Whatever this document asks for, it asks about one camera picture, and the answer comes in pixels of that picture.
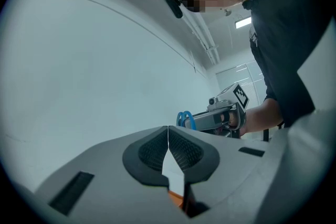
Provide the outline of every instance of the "man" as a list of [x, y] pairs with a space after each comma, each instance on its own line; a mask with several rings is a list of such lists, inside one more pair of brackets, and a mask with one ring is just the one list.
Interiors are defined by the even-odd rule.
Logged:
[[[180, 0], [192, 12], [224, 10], [242, 3], [251, 10], [257, 35], [251, 43], [267, 86], [267, 97], [257, 108], [246, 111], [246, 124], [240, 134], [277, 126], [291, 126], [298, 118], [314, 110], [310, 95], [297, 70], [321, 38], [330, 15], [322, 0]], [[229, 124], [237, 124], [230, 114]]]

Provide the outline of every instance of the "gray device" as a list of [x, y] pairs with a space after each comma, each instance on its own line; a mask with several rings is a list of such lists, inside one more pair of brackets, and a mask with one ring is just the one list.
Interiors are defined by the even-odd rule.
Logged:
[[[216, 97], [209, 99], [209, 105], [205, 112], [193, 115], [196, 129], [198, 131], [217, 130], [221, 128], [221, 135], [239, 138], [239, 128], [246, 121], [245, 110], [248, 106], [249, 98], [238, 82], [223, 90]], [[234, 110], [237, 115], [237, 127], [227, 125], [228, 121], [222, 122], [220, 115], [226, 111]], [[185, 121], [186, 128], [191, 129], [190, 119]]]
[[[335, 118], [335, 109], [312, 113], [270, 143], [160, 126], [89, 148], [35, 195], [16, 188], [48, 223], [282, 222], [330, 168]], [[183, 209], [170, 200], [162, 175], [168, 148], [184, 173]]]

